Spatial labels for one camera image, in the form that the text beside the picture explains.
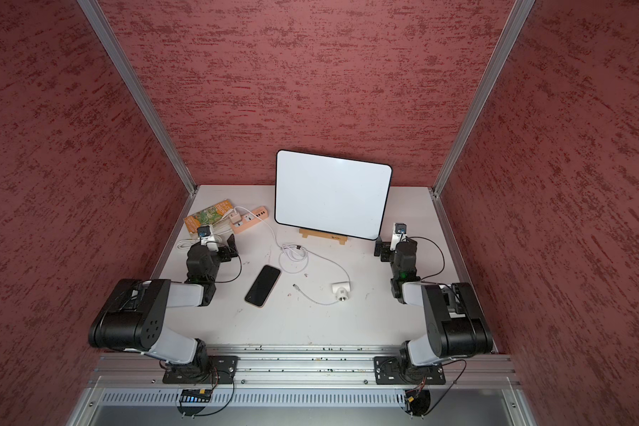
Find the black phone pink case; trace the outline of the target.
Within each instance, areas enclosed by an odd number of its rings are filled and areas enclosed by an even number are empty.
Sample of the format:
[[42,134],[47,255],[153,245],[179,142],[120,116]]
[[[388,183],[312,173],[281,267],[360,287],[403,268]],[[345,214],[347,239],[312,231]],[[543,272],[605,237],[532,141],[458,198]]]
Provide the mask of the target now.
[[264,266],[253,281],[244,301],[255,307],[262,308],[281,275],[282,271],[279,268]]

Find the white plug adapter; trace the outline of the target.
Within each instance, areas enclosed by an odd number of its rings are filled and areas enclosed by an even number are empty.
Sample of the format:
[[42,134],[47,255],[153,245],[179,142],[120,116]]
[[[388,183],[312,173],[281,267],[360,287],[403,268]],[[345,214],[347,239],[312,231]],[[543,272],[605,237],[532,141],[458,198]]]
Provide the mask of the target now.
[[349,298],[351,292],[351,282],[332,283],[331,290],[338,302],[344,302]]

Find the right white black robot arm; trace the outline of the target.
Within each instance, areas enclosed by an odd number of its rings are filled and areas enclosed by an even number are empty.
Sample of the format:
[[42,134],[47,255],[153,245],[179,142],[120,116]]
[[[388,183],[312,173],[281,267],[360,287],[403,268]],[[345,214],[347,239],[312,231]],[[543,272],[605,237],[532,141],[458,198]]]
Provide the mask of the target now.
[[416,269],[417,239],[377,239],[375,256],[392,270],[392,296],[424,310],[425,334],[402,344],[395,365],[401,374],[493,351],[493,336],[472,285],[428,282]]

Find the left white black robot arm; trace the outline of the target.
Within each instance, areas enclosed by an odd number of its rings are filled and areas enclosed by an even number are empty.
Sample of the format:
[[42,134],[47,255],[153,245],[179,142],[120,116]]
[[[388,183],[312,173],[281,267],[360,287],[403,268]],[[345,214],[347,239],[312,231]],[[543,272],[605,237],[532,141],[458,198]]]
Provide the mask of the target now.
[[139,353],[159,360],[169,374],[193,383],[218,372],[206,344],[185,337],[164,324],[170,308],[211,304],[223,263],[238,258],[235,237],[226,241],[202,238],[187,252],[185,282],[169,279],[123,279],[115,285],[92,323],[88,343],[93,348]]

